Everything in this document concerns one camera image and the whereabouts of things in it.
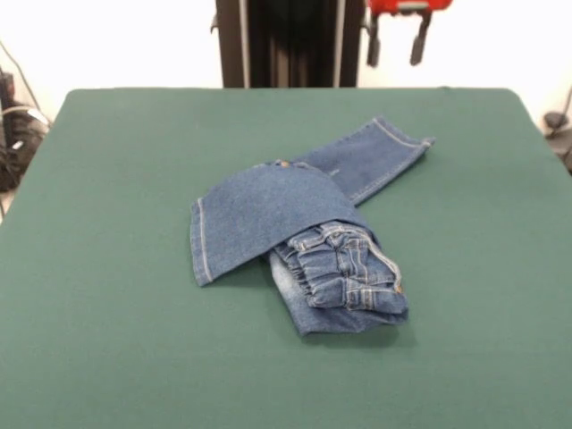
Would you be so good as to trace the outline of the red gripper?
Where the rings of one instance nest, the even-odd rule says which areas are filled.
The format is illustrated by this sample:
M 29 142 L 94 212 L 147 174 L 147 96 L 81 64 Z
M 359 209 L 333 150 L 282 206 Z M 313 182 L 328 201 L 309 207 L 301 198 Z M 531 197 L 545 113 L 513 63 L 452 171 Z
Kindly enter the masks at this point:
M 412 66 L 417 66 L 423 60 L 425 40 L 431 24 L 432 12 L 447 9 L 450 6 L 450 0 L 367 0 L 366 4 L 370 9 L 366 64 L 370 67 L 378 65 L 380 53 L 380 13 L 419 12 L 418 15 L 421 17 L 421 22 L 412 45 L 409 61 Z

